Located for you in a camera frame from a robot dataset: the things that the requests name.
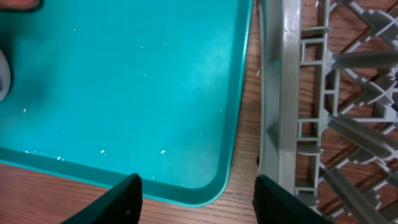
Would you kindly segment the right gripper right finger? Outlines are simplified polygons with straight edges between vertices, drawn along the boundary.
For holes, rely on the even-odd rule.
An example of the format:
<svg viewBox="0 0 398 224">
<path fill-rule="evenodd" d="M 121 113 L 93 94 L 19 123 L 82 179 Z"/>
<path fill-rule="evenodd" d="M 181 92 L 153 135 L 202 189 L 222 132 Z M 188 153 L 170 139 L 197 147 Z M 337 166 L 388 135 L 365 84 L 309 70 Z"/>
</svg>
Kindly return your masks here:
<svg viewBox="0 0 398 224">
<path fill-rule="evenodd" d="M 266 175 L 256 177 L 252 201 L 258 224 L 329 224 Z"/>
</svg>

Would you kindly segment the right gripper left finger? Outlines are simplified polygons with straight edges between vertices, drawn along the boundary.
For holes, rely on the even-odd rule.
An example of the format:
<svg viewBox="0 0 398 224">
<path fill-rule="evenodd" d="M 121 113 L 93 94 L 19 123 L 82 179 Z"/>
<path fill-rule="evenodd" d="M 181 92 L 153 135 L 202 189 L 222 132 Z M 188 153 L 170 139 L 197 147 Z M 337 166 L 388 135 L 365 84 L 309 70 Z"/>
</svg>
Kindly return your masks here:
<svg viewBox="0 0 398 224">
<path fill-rule="evenodd" d="M 131 174 L 62 224 L 138 224 L 142 204 L 142 179 Z"/>
</svg>

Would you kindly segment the white bowl with food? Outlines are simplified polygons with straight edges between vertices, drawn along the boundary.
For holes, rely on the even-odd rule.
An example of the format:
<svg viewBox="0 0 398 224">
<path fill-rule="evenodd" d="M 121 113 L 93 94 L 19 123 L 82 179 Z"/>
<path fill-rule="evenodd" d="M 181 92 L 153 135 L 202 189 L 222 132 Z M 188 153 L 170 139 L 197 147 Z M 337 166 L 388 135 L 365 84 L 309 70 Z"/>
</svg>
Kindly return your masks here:
<svg viewBox="0 0 398 224">
<path fill-rule="evenodd" d="M 11 86 L 11 71 L 2 50 L 0 50 L 0 85 L 0 100 L 2 101 L 9 93 Z"/>
</svg>

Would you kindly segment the orange carrot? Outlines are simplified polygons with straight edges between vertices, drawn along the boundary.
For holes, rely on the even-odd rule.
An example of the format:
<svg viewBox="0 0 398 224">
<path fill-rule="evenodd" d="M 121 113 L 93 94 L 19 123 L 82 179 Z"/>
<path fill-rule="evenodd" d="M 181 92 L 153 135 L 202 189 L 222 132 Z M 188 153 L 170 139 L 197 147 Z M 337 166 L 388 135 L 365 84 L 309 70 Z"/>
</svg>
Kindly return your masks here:
<svg viewBox="0 0 398 224">
<path fill-rule="evenodd" d="M 0 0 L 0 7 L 4 10 L 29 10 L 41 4 L 41 0 Z"/>
</svg>

